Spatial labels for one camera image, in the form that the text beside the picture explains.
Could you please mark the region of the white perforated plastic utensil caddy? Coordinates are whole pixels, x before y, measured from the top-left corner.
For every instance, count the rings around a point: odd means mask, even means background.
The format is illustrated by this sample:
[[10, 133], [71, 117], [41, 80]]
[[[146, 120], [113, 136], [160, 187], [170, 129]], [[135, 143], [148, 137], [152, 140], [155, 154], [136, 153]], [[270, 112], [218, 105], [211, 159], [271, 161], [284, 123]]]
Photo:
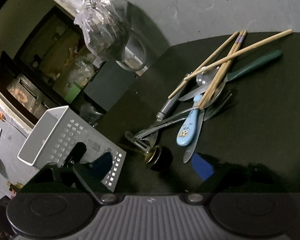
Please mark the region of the white perforated plastic utensil caddy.
[[37, 169], [47, 163], [61, 166], [78, 142], [85, 143], [87, 147], [80, 159], [83, 163], [90, 163], [106, 152], [112, 154], [113, 165], [102, 183], [114, 192], [126, 152], [90, 126], [69, 106], [45, 111], [25, 140], [17, 158]]

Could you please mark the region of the light blue ceramic spoon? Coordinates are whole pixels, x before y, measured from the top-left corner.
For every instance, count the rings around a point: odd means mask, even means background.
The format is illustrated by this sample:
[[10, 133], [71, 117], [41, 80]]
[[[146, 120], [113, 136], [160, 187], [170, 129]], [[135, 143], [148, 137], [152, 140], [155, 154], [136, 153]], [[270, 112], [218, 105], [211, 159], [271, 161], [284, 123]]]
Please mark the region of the light blue ceramic spoon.
[[197, 119], [199, 115], [198, 103], [200, 102], [202, 97], [202, 94], [199, 94], [193, 99], [193, 106], [195, 107], [195, 109], [189, 112], [187, 118], [185, 119], [183, 125], [181, 126], [177, 134], [176, 142], [179, 146], [187, 146], [194, 137], [194, 134], [196, 132]]

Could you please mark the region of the steel butter knife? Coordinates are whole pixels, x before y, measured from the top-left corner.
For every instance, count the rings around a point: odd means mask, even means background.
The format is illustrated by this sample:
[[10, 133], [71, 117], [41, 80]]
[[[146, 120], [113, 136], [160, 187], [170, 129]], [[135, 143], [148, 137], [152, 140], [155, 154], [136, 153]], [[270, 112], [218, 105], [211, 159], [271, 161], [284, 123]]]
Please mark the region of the steel butter knife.
[[190, 159], [192, 158], [192, 155], [196, 149], [197, 142], [198, 142], [198, 139], [200, 136], [200, 131], [202, 128], [202, 124], [204, 121], [204, 115], [205, 115], [205, 110], [200, 111], [200, 114], [199, 114], [198, 120], [197, 120], [196, 132], [194, 134], [192, 141], [186, 147], [186, 151], [185, 151], [185, 154], [183, 157], [183, 163], [188, 163], [190, 161]]

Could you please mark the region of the steel fork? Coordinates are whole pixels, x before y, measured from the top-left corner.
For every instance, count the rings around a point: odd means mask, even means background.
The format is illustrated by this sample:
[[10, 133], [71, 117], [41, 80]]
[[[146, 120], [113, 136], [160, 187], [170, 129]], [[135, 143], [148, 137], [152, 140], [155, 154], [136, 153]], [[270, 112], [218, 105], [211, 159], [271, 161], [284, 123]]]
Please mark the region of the steel fork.
[[[230, 93], [230, 91], [228, 91], [226, 94], [223, 94], [222, 98], [219, 95], [219, 97], [214, 101], [213, 104], [211, 104], [209, 107], [205, 107], [203, 109], [203, 110], [205, 110], [204, 121], [209, 120], [210, 118], [215, 116], [222, 109], [222, 107], [229, 101], [231, 96], [232, 96], [232, 94]], [[141, 130], [139, 133], [134, 135], [134, 137], [136, 139], [142, 139], [142, 138], [147, 137], [150, 134], [154, 133], [155, 131], [158, 131], [158, 130], [164, 128], [164, 127], [175, 124], [176, 122], [179, 122], [179, 121], [183, 121], [187, 118], [189, 112], [193, 109], [195, 109], [195, 107], [188, 108], [184, 111], [181, 111], [181, 112], [173, 115], [172, 117], [167, 118], [166, 120], [163, 120], [162, 123], [159, 124], [159, 125], [156, 125], [152, 128]]]

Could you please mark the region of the grey handled peeler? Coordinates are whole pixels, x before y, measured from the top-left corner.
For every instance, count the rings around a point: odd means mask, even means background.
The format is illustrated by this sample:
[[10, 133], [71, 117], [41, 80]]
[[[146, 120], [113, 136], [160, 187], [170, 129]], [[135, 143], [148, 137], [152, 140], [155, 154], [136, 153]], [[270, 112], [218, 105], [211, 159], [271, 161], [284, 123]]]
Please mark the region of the grey handled peeler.
[[[173, 107], [174, 103], [179, 99], [180, 94], [182, 93], [183, 89], [185, 88], [187, 82], [181, 81], [178, 88], [179, 90], [177, 92], [173, 92], [173, 96], [166, 101], [164, 106], [158, 113], [156, 114], [156, 120], [155, 122], [150, 126], [150, 128], [159, 125], [162, 123], [162, 120], [164, 120], [169, 113], [170, 109]], [[138, 150], [141, 150], [142, 152], [149, 152], [154, 146], [158, 138], [159, 131], [155, 131], [154, 133], [150, 134], [147, 137], [144, 137], [142, 139], [136, 139], [132, 133], [127, 131], [125, 133], [125, 138], [134, 144]]]

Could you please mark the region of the steel spoon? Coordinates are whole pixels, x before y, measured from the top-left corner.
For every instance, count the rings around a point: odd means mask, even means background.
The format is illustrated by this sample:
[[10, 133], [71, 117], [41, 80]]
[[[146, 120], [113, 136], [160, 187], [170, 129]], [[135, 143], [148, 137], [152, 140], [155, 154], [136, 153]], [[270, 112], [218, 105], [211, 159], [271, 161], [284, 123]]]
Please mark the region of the steel spoon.
[[209, 84], [215, 75], [217, 74], [220, 66], [217, 66], [215, 68], [211, 68], [210, 70], [207, 70], [206, 72], [202, 72], [196, 75], [196, 81], [198, 86], [203, 86]]
[[216, 88], [215, 92], [212, 94], [211, 98], [209, 99], [209, 101], [206, 104], [206, 107], [209, 107], [211, 104], [214, 103], [214, 101], [219, 97], [219, 95], [221, 94], [226, 82], [228, 81], [227, 78], [225, 78], [223, 80], [223, 82]]

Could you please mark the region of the wooden chopstick long top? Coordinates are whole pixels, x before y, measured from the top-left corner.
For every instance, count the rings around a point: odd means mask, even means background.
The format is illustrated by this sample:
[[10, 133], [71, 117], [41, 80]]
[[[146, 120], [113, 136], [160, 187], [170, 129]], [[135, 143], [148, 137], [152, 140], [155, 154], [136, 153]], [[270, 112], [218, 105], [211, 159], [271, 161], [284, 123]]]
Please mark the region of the wooden chopstick long top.
[[216, 62], [214, 62], [214, 63], [212, 63], [210, 65], [207, 65], [205, 67], [200, 68], [199, 70], [197, 70], [194, 73], [190, 74], [189, 76], [185, 77], [184, 80], [189, 80], [189, 79], [195, 77], [198, 73], [202, 73], [205, 70], [209, 70], [209, 69], [211, 69], [211, 68], [213, 68], [215, 66], [221, 65], [221, 64], [223, 64], [225, 62], [228, 62], [229, 60], [232, 60], [232, 59], [234, 59], [234, 58], [236, 58], [236, 57], [238, 57], [238, 56], [240, 56], [240, 55], [242, 55], [242, 54], [244, 54], [246, 52], [249, 52], [249, 51], [254, 50], [254, 49], [258, 48], [258, 47], [264, 46], [265, 44], [268, 44], [270, 42], [278, 40], [279, 38], [285, 37], [285, 36], [291, 34], [292, 32], [293, 32], [292, 29], [288, 29], [288, 30], [282, 31], [282, 32], [280, 32], [278, 34], [275, 34], [275, 35], [273, 35], [271, 37], [265, 38], [262, 41], [256, 42], [256, 43], [254, 43], [254, 44], [252, 44], [252, 45], [250, 45], [248, 47], [245, 47], [245, 48], [243, 48], [241, 50], [238, 50], [237, 52], [235, 52], [233, 54], [230, 54], [229, 56], [226, 56], [226, 57], [224, 57], [224, 58], [222, 58], [222, 59], [220, 59], [220, 60], [218, 60], [218, 61], [216, 61]]

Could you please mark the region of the wooden chopstick plain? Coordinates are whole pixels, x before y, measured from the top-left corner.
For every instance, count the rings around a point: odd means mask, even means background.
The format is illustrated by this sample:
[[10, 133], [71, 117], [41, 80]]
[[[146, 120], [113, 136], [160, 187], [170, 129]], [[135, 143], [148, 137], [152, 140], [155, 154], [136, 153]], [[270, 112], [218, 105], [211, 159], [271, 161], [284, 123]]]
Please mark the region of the wooden chopstick plain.
[[[192, 73], [200, 70], [202, 67], [207, 65], [212, 59], [216, 57], [237, 35], [239, 31], [234, 32], [225, 42], [223, 42], [205, 61], [203, 61]], [[168, 96], [168, 99], [171, 99], [175, 94], [177, 94], [185, 85], [187, 81], [183, 79], [179, 86]]]

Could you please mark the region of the green handled knife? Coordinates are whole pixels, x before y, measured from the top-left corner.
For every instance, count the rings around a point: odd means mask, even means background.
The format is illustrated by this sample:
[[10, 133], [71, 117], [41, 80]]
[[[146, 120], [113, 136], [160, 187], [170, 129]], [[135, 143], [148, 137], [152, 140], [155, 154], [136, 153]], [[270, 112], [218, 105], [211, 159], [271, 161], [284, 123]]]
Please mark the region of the green handled knife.
[[[280, 50], [271, 51], [270, 53], [267, 53], [266, 55], [263, 55], [263, 56], [255, 59], [253, 62], [245, 65], [244, 67], [240, 68], [239, 70], [226, 74], [225, 77], [228, 79], [228, 81], [232, 81], [248, 72], [255, 70], [256, 68], [258, 68], [270, 61], [273, 61], [274, 59], [277, 59], [281, 55], [282, 55], [282, 51], [280, 51]], [[187, 93], [184, 96], [182, 96], [181, 98], [179, 98], [179, 101], [186, 101], [191, 98], [194, 98], [195, 96], [197, 96], [199, 94], [203, 94], [209, 87], [210, 83], [207, 85], [199, 86], [198, 88], [190, 91], [189, 93]]]

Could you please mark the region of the brass round bottle cap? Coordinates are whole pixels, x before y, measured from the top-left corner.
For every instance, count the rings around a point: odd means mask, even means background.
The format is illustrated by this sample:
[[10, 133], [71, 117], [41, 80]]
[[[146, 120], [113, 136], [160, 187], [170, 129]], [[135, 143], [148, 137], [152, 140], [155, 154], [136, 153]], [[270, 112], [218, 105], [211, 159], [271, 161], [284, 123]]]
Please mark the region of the brass round bottle cap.
[[146, 165], [152, 166], [160, 158], [162, 147], [160, 145], [154, 146], [150, 151], [144, 153], [144, 161]]

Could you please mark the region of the green box on shelf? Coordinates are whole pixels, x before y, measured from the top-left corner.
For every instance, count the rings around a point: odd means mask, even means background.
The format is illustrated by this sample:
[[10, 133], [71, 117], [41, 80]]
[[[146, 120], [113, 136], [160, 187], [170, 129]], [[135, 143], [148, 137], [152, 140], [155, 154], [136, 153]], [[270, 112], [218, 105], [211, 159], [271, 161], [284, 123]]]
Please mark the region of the green box on shelf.
[[79, 84], [76, 82], [72, 84], [72, 86], [69, 88], [64, 100], [67, 103], [72, 103], [75, 98], [78, 96], [78, 94], [81, 92], [82, 88]]

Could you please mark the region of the dark grey cabinet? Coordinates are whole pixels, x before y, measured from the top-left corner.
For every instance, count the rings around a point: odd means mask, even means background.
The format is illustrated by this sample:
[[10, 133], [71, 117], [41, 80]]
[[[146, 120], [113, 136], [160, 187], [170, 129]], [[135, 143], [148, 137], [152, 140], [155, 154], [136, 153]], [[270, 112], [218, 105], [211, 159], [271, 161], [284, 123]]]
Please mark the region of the dark grey cabinet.
[[109, 111], [138, 77], [138, 74], [124, 70], [115, 61], [107, 61], [84, 92], [105, 111]]

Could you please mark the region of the clear plastic bag on hook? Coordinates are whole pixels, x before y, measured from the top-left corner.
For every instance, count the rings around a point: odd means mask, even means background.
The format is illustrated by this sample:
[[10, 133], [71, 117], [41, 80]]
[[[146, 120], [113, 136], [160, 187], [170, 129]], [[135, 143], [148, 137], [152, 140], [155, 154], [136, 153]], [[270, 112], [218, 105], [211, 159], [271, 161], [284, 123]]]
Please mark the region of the clear plastic bag on hook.
[[76, 10], [74, 24], [82, 29], [90, 52], [103, 61], [123, 61], [131, 29], [127, 1], [66, 1]]

